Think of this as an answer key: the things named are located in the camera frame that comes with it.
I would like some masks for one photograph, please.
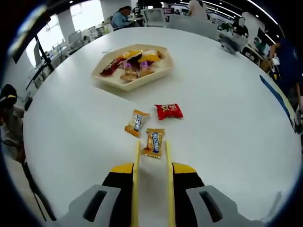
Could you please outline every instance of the red candy wrapper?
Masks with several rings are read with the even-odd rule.
[[[178,106],[178,104],[169,105],[155,105],[157,107],[158,118],[163,120],[167,117],[182,118],[183,114]]]

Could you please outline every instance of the white tabletop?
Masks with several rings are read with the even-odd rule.
[[[93,87],[90,73],[104,52],[132,44],[167,47],[175,70],[130,92]],[[240,214],[261,219],[277,193],[287,198],[300,170],[301,144],[259,75],[273,83],[241,54],[196,34],[154,27],[107,34],[65,60],[34,96],[24,118],[33,177],[55,215],[64,215],[110,168],[134,161],[137,138],[124,127],[138,108],[151,114],[143,145],[147,127],[165,128],[173,161],[195,168],[205,185],[237,203]],[[184,119],[158,121],[153,105],[172,103]],[[165,175],[165,157],[142,157],[140,226],[167,226]]]

